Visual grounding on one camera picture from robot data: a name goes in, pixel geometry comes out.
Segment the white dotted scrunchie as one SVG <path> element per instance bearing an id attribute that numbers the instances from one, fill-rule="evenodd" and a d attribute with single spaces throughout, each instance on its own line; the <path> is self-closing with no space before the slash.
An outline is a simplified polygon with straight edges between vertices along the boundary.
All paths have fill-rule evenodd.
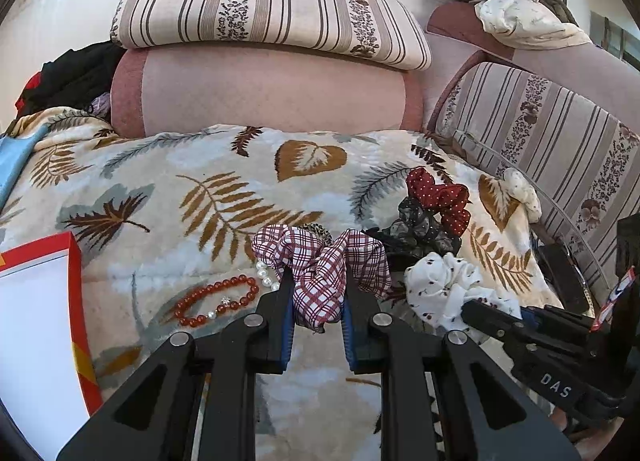
<path id="1" fill-rule="evenodd" d="M 428 253 L 406 269 L 404 281 L 409 306 L 437 334 L 463 331 L 476 343 L 485 342 L 487 335 L 462 319 L 462 306 L 472 299 L 516 319 L 522 318 L 515 296 L 500 295 L 486 287 L 480 269 L 452 253 L 444 256 Z"/>

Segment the grey black organza scrunchie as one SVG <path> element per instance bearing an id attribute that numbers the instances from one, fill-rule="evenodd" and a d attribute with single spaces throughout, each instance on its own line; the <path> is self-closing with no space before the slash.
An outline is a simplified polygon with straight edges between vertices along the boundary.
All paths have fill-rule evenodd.
<path id="1" fill-rule="evenodd" d="M 433 211 L 410 197 L 399 203 L 398 218 L 390 227 L 372 227 L 364 233 L 383 244 L 392 273 L 405 271 L 432 252 L 457 255 L 461 247 L 461 239 L 446 233 Z"/>

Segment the plaid red white scrunchie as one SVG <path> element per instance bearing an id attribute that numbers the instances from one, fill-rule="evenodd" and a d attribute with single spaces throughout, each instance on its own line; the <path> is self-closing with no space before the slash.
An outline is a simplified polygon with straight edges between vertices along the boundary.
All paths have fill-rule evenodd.
<path id="1" fill-rule="evenodd" d="M 292 271 L 296 323 L 312 331 L 323 332 L 327 323 L 341 320 L 348 275 L 378 299 L 392 290 L 382 242 L 359 230 L 347 229 L 325 243 L 308 229 L 268 225 L 255 233 L 252 251 L 279 276 Z"/>

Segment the red polka dot scrunchie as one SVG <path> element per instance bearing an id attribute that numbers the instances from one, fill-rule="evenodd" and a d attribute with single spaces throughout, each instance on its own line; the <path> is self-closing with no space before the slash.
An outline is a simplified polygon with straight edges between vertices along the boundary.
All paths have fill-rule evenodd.
<path id="1" fill-rule="evenodd" d="M 420 206 L 440 216 L 442 228 L 451 236 L 461 237 L 471 221 L 466 210 L 470 201 L 468 187 L 461 184 L 436 184 L 434 177 L 424 168 L 412 169 L 406 184 L 410 198 Z"/>

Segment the red white shallow box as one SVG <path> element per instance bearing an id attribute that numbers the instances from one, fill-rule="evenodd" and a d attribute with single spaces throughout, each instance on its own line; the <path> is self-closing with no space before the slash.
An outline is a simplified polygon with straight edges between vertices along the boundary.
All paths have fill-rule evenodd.
<path id="1" fill-rule="evenodd" d="M 1 254 L 1 403 L 43 460 L 54 460 L 103 403 L 71 233 Z"/>

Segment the leaf pattern blanket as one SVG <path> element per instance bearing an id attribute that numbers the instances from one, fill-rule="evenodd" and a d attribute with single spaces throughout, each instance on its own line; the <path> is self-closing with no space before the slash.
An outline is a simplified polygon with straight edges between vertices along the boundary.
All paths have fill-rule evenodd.
<path id="1" fill-rule="evenodd" d="M 461 257 L 484 285 L 525 306 L 558 303 L 534 258 L 524 206 L 492 212 L 503 184 L 401 130 L 357 136 L 215 125 L 191 134 L 119 136 L 70 108 L 18 121 L 3 136 L 36 143 L 6 205 L 1 245 L 71 233 L 81 252 L 82 304 L 96 381 L 110 395 L 178 321 L 180 296 L 253 273 L 250 245 L 268 224 L 317 223 L 332 235 L 396 220 L 409 172 L 469 188 Z"/>

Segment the striped side cushion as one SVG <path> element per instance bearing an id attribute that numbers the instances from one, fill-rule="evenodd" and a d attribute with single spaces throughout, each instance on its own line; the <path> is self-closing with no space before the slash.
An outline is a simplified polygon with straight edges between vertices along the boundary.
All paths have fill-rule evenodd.
<path id="1" fill-rule="evenodd" d="M 586 97 L 537 74 L 482 62 L 435 114 L 492 175 L 523 173 L 538 192 L 541 224 L 570 248 L 599 299 L 616 284 L 618 221 L 639 211 L 639 136 Z"/>

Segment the light blue cloth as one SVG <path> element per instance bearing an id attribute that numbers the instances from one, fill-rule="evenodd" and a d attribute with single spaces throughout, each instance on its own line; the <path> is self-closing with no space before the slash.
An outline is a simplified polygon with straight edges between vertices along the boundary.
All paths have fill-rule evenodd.
<path id="1" fill-rule="evenodd" d="M 39 143 L 49 132 L 48 125 L 41 125 L 29 137 L 1 137 L 0 149 L 0 208 L 6 205 L 17 178 L 21 175 L 36 143 Z"/>

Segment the pink bolster cushion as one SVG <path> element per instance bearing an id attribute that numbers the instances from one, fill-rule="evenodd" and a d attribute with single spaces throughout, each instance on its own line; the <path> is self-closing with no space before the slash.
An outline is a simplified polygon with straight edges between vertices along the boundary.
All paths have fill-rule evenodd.
<path id="1" fill-rule="evenodd" d="M 285 132 L 420 129 L 419 77 L 300 48 L 190 43 L 129 50 L 111 89 L 125 137 L 190 133 L 222 123 Z"/>

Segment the black and red clothes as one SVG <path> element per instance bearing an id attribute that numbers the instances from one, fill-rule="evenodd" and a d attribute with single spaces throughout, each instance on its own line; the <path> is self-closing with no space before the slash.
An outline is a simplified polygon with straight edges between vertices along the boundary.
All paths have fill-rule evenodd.
<path id="1" fill-rule="evenodd" d="M 68 50 L 46 62 L 29 79 L 16 101 L 17 117 L 53 107 L 86 110 L 93 100 L 111 91 L 116 68 L 126 51 L 112 42 Z"/>

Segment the pink side cushion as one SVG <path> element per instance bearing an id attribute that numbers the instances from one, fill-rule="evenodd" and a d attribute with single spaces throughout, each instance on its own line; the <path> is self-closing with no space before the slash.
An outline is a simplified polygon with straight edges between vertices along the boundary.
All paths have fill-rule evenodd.
<path id="1" fill-rule="evenodd" d="M 431 67 L 421 76 L 425 129 L 434 129 L 454 84 L 481 62 L 538 74 L 590 99 L 634 132 L 639 129 L 639 72 L 600 47 L 514 50 L 484 32 L 474 7 L 461 2 L 435 8 L 425 35 L 432 58 Z"/>

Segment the white floral garment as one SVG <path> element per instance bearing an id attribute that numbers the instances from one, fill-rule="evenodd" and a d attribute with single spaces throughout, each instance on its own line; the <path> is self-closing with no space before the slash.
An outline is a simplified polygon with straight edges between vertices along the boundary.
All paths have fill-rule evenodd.
<path id="1" fill-rule="evenodd" d="M 481 0 L 474 12 L 483 30 L 514 50 L 551 51 L 591 44 L 588 34 L 539 0 Z"/>

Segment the striped floral pillow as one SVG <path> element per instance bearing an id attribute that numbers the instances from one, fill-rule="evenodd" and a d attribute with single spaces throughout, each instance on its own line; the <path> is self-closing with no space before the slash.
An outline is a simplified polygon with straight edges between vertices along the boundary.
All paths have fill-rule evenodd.
<path id="1" fill-rule="evenodd" d="M 432 63 L 423 29 L 396 0 L 120 0 L 110 37 L 126 50 L 240 42 L 296 46 L 405 71 Z"/>

